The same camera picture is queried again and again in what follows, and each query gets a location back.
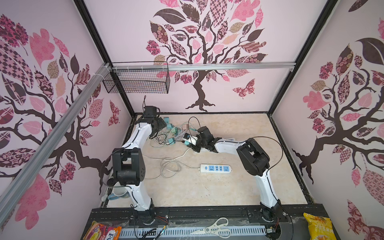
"wire mesh basket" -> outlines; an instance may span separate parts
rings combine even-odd
[[[122,90],[125,93],[168,93],[170,77],[167,62],[149,63],[154,63],[154,65],[120,66],[114,68],[113,71],[116,73]],[[119,88],[110,75],[103,80],[103,83],[108,93],[119,92]]]

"wallpaper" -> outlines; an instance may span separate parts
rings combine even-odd
[[[102,64],[71,1],[29,4],[10,4],[0,15],[1,193]],[[50,16],[57,8],[68,19],[61,28],[64,16]],[[41,19],[33,15],[37,10]],[[1,227],[1,236],[40,238],[51,231],[59,239],[78,238],[100,203],[111,171],[106,158],[121,145],[129,120],[120,96],[100,84]],[[72,230],[61,230],[60,224]]]
[[[341,239],[384,239],[382,1],[343,1],[273,115]]]
[[[111,6],[89,1],[87,5],[112,61],[190,65],[295,61],[324,3],[156,0],[150,6],[144,1],[116,1]],[[301,19],[289,11],[298,5],[307,10]],[[284,25],[289,21],[301,27],[287,32]],[[267,111],[288,71],[171,71],[169,93],[146,94],[146,99],[167,112]],[[144,95],[128,94],[137,112]]]

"yellow snack bag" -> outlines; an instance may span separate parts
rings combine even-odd
[[[304,213],[304,217],[308,222],[311,240],[336,240],[330,218],[317,217],[307,213]]]

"snack bag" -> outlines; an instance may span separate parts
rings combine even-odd
[[[336,240],[330,218],[317,217],[307,213],[304,213],[304,217],[308,222],[311,240]]]
[[[118,240],[120,232],[121,227],[109,227],[93,221],[83,240]]]

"wall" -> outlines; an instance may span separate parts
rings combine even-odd
[[[273,115],[341,239],[384,237],[383,9],[341,1]]]
[[[2,3],[0,194],[102,64],[71,0]],[[130,117],[100,85],[2,226],[4,239],[76,239]]]
[[[86,1],[112,61],[169,64],[248,62],[246,57],[293,62],[325,2]],[[144,95],[163,112],[267,111],[287,73],[287,69],[172,72],[168,94],[128,97],[136,112],[142,111]]]

